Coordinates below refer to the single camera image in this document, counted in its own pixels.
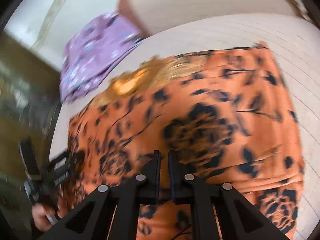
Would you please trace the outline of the person's left hand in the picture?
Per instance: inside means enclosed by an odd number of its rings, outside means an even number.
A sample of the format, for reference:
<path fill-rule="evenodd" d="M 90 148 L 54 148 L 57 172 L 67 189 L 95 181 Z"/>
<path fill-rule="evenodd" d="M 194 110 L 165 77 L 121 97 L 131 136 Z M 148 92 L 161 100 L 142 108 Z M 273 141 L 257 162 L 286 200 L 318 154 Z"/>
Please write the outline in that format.
<path fill-rule="evenodd" d="M 63 218 L 68 213 L 68 204 L 66 199 L 63 197 L 62 190 L 58 191 L 57 196 L 57 211 L 41 203 L 36 203 L 32 206 L 31 211 L 34 224 L 36 228 L 41 232 L 46 232 L 53 226 L 51 222 L 48 220 L 47 216 L 57 215 L 58 217 Z"/>

